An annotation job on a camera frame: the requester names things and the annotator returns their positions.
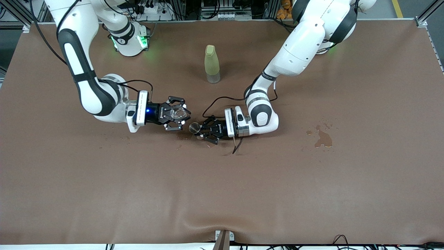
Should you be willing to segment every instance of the spill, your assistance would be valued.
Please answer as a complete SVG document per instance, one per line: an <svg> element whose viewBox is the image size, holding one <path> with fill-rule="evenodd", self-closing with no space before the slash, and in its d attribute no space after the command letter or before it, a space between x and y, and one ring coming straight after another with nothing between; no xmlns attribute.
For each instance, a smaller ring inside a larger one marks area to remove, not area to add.
<svg viewBox="0 0 444 250"><path fill-rule="evenodd" d="M321 131L321 125L316 126L316 130L318 131L319 140L314 144L314 147L319 148L322 145L326 148L333 147L332 138L329 134Z"/></svg>
<svg viewBox="0 0 444 250"><path fill-rule="evenodd" d="M180 140L180 141L183 141L183 140L189 140L189 139L191 139L193 137L193 134L191 134L191 133L178 133L177 134L177 138Z"/></svg>

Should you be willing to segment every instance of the orange object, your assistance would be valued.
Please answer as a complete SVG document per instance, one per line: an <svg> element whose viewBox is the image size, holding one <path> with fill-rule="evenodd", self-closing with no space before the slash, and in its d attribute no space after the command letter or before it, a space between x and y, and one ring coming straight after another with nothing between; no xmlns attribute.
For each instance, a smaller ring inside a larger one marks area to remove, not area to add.
<svg viewBox="0 0 444 250"><path fill-rule="evenodd" d="M291 15L291 9L287 9L287 19L293 19L293 16Z"/></svg>
<svg viewBox="0 0 444 250"><path fill-rule="evenodd" d="M282 19L282 20L284 20L284 19L286 18L286 16L287 16L287 11L284 10L283 8L280 8L280 9L277 11L276 19Z"/></svg>
<svg viewBox="0 0 444 250"><path fill-rule="evenodd" d="M289 9L291 7L291 1L290 0L281 0L282 7L284 9Z"/></svg>

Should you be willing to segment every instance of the yellow bottle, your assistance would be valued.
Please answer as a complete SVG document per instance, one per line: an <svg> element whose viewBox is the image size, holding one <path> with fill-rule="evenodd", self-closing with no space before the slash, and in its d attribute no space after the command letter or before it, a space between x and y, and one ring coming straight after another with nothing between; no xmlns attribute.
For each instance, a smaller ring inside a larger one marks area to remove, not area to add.
<svg viewBox="0 0 444 250"><path fill-rule="evenodd" d="M205 49L206 79L210 83L218 83L221 80L219 59L214 45L207 45Z"/></svg>

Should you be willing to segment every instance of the table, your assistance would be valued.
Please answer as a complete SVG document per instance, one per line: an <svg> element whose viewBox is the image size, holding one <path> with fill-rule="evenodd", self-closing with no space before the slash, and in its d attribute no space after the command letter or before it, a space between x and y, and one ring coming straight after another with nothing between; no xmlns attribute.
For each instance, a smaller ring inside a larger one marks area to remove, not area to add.
<svg viewBox="0 0 444 250"><path fill-rule="evenodd" d="M56 46L55 26L42 30ZM158 24L136 57L115 52L102 29L90 52L98 76L148 80L155 102L184 97L193 122L218 96L242 97L287 36L272 21ZM96 120L32 28L0 89L0 242L205 242L220 229L243 243L444 241L443 83L425 29L360 21L301 75L278 78L278 130L232 155L232 141ZM316 148L326 134L332 147Z"/></svg>

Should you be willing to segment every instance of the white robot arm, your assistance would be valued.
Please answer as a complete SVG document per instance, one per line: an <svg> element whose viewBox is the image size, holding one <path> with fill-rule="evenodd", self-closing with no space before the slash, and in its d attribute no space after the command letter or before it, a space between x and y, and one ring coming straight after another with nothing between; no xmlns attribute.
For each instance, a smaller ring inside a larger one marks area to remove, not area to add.
<svg viewBox="0 0 444 250"><path fill-rule="evenodd" d="M58 42L77 86L83 108L106 122L126 122L131 132L146 123L163 125L166 130L182 129L189 119L185 100L169 97L164 103L152 103L148 91L128 99L125 80L115 74L99 79L89 57L92 39L97 34L98 17L104 22L124 56L135 56L146 48L142 42L146 27L107 8L103 0L45 0L58 26ZM107 0L117 5L118 1Z"/></svg>
<svg viewBox="0 0 444 250"><path fill-rule="evenodd" d="M225 109L224 121L213 116L202 125L193 123L190 131L215 144L224 137L275 131L279 118L268 98L268 88L279 75L299 75L316 54L347 39L355 29L357 9L367 10L375 2L358 0L358 6L362 8L355 8L354 0L295 0L292 16L298 25L277 55L244 92L248 115L244 115L239 106L234 110L228 108Z"/></svg>

